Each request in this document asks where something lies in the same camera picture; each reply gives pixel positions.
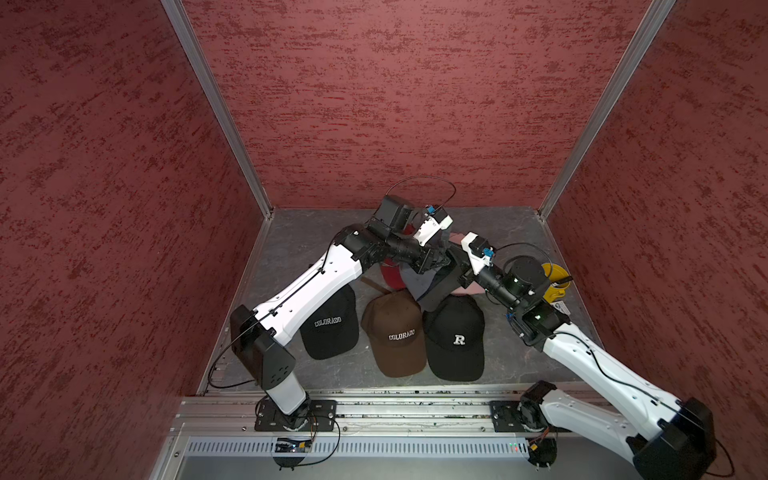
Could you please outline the grey baseball cap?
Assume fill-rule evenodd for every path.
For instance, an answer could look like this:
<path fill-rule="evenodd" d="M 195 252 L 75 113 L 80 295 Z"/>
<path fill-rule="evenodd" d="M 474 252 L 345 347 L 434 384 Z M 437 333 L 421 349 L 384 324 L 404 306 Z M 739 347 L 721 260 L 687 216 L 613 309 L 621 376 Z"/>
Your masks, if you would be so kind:
<path fill-rule="evenodd" d="M 406 289 L 426 312 L 433 312 L 449 295 L 465 295 L 466 288 L 460 288 L 457 282 L 456 258 L 466 253 L 454 243 L 447 248 L 450 264 L 439 270 L 418 274 L 412 267 L 401 263 L 401 275 Z"/>

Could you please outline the dark red baseball cap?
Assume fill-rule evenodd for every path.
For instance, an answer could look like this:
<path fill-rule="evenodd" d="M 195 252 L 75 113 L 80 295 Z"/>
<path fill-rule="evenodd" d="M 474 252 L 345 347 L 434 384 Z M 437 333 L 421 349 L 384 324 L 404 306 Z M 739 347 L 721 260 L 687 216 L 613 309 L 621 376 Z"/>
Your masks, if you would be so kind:
<path fill-rule="evenodd" d="M 401 275 L 401 266 L 397 261 L 387 258 L 379 266 L 383 280 L 391 290 L 399 291 L 406 289 Z"/>

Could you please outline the black baseball cap letter R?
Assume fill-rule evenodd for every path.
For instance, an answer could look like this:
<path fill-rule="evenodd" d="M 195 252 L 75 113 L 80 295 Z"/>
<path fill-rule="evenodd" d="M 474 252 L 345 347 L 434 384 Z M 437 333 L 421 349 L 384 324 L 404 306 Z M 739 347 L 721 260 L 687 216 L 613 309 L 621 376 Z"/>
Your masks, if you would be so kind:
<path fill-rule="evenodd" d="M 471 296 L 448 296 L 423 313 L 426 355 L 439 379 L 474 382 L 485 368 L 485 316 Z"/>

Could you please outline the brown baseball cap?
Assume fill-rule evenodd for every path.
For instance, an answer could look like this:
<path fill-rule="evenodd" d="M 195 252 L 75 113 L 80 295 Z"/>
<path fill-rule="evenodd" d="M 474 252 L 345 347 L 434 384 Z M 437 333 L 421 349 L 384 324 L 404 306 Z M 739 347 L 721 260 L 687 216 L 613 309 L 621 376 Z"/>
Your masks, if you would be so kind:
<path fill-rule="evenodd" d="M 366 306 L 362 330 L 380 372 L 389 378 L 420 373 L 427 364 L 422 311 L 407 290 L 373 299 Z"/>

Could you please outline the black cap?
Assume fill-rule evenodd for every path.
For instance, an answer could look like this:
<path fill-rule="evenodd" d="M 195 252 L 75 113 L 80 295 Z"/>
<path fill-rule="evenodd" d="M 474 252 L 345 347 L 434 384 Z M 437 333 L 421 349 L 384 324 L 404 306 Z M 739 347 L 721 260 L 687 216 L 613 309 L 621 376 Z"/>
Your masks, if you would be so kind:
<path fill-rule="evenodd" d="M 307 354 L 326 360 L 352 350 L 359 339 L 356 294 L 346 285 L 323 303 L 300 327 Z"/>

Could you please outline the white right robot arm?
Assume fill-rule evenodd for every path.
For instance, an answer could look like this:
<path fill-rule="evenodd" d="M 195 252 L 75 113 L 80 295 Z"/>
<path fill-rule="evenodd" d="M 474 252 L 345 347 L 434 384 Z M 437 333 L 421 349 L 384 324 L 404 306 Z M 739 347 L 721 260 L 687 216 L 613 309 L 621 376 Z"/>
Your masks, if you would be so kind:
<path fill-rule="evenodd" d="M 575 373 L 609 409 L 578 400 L 547 381 L 520 397 L 524 428 L 545 439 L 565 429 L 616 453 L 644 479 L 700 479 L 721 445 L 711 410 L 696 398 L 682 401 L 653 385 L 594 342 L 569 316 L 546 301 L 550 273 L 530 256 L 498 267 L 494 249 L 471 236 L 466 246 L 448 248 L 459 283 L 476 283 L 500 305 L 523 343 Z"/>

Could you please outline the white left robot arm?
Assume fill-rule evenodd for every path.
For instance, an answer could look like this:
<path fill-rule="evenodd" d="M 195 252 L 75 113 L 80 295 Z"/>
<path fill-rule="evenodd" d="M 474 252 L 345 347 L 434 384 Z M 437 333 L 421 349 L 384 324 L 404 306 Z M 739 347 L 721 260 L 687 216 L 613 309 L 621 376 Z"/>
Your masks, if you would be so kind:
<path fill-rule="evenodd" d="M 376 264 L 390 259 L 418 273 L 445 266 L 443 243 L 452 224 L 444 203 L 417 211 L 386 194 L 371 217 L 342 228 L 288 287 L 255 308 L 236 307 L 230 314 L 232 339 L 222 352 L 236 355 L 286 421 L 306 419 L 309 396 L 286 349 L 294 335 L 322 304 Z"/>

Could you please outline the yellow plastic cup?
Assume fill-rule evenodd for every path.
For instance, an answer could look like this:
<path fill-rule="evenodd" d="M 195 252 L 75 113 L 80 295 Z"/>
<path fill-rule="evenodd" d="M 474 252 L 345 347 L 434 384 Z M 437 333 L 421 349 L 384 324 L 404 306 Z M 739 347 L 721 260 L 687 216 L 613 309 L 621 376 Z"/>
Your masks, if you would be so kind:
<path fill-rule="evenodd" d="M 565 268 L 554 263 L 544 263 L 542 268 L 549 280 L 544 299 L 550 304 L 564 299 L 573 281 L 572 275 Z"/>

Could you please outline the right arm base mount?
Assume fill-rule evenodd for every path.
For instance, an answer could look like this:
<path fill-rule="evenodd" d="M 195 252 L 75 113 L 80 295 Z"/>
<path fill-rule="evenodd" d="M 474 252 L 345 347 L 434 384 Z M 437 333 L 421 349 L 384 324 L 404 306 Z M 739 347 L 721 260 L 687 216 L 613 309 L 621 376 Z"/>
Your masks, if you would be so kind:
<path fill-rule="evenodd" d="M 548 428 L 538 413 L 525 412 L 519 401 L 491 401 L 490 419 L 495 433 L 541 434 Z"/>

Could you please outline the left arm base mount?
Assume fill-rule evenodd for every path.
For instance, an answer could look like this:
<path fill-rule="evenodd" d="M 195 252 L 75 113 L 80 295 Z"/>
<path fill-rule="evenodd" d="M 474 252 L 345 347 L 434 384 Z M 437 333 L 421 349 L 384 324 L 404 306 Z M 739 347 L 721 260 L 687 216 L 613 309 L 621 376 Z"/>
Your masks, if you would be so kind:
<path fill-rule="evenodd" d="M 334 400 L 306 400 L 292 414 L 285 414 L 268 396 L 255 407 L 254 430 L 279 433 L 324 433 L 334 430 L 338 403 Z"/>

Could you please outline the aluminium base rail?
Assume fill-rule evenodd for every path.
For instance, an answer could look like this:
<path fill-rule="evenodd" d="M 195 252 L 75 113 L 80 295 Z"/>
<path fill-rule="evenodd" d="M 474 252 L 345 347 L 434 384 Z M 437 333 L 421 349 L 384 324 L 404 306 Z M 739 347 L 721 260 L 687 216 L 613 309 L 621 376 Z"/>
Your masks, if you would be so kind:
<path fill-rule="evenodd" d="M 521 384 L 313 390 L 338 403 L 334 430 L 299 433 L 308 452 L 277 450 L 287 433 L 256 432 L 260 390 L 182 400 L 155 479 L 463 478 L 633 479 L 631 463 L 571 431 L 548 439 L 554 461 L 533 465 L 531 434 L 495 433 L 491 401 L 519 401 Z"/>

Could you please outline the right rear aluminium corner post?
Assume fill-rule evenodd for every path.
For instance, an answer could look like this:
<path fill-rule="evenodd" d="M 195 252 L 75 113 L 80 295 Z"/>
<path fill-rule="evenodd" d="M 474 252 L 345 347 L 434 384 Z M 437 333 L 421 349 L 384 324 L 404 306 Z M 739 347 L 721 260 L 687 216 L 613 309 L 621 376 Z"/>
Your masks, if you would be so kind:
<path fill-rule="evenodd" d="M 653 0 L 650 2 L 635 33 L 630 39 L 616 68 L 607 82 L 599 100 L 592 110 L 587 123 L 571 149 L 562 169 L 545 196 L 538 216 L 546 223 L 559 199 L 563 195 L 581 162 L 609 118 L 616 103 L 640 65 L 653 40 L 675 6 L 675 0 Z"/>

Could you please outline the aluminium corner post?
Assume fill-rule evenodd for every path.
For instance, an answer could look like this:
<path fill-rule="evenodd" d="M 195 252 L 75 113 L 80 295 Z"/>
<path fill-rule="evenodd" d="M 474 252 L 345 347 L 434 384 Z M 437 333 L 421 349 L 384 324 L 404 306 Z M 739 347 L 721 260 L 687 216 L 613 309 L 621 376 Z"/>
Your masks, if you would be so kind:
<path fill-rule="evenodd" d="M 650 2 L 635 33 L 630 39 L 616 68 L 607 82 L 599 100 L 592 110 L 587 123 L 571 149 L 562 169 L 545 196 L 538 216 L 546 223 L 559 199 L 563 195 L 581 162 L 609 118 L 616 103 L 640 65 L 653 40 L 675 6 L 675 0 L 653 0 Z"/>
<path fill-rule="evenodd" d="M 179 0 L 162 0 L 161 4 L 172 28 L 184 50 L 213 114 L 233 153 L 241 172 L 255 198 L 262 216 L 266 220 L 273 217 L 273 206 L 268 199 L 256 170 L 252 164 L 246 145 L 238 131 L 234 118 L 226 104 L 213 71 L 205 58 L 204 51 L 194 32 L 190 18 Z"/>

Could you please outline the left rear aluminium corner post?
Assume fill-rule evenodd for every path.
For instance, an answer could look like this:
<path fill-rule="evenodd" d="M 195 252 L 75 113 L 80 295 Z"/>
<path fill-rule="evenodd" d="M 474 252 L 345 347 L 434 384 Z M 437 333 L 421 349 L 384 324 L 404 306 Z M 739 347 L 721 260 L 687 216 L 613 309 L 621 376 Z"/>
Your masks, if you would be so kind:
<path fill-rule="evenodd" d="M 266 220 L 273 217 L 273 206 L 268 199 L 256 170 L 252 164 L 246 145 L 238 131 L 234 118 L 226 104 L 213 71 L 205 58 L 204 51 L 194 32 L 190 18 L 179 0 L 162 0 L 161 4 L 172 28 L 184 50 L 213 114 L 233 153 L 241 172 L 255 198 L 262 216 Z"/>

